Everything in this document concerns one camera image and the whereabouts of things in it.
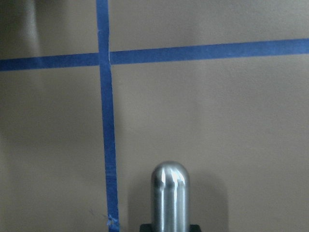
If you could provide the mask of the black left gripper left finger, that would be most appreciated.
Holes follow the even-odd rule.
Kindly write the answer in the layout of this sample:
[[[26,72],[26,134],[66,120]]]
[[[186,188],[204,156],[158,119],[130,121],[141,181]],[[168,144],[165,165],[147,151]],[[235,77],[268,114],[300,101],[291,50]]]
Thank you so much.
[[[140,232],[152,232],[152,225],[151,224],[141,224]]]

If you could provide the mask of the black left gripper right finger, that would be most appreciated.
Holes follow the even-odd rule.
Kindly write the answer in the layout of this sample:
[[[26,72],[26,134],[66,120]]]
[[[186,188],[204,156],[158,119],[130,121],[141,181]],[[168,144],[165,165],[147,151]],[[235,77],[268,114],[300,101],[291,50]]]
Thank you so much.
[[[191,224],[189,227],[189,232],[201,232],[201,227],[197,224]]]

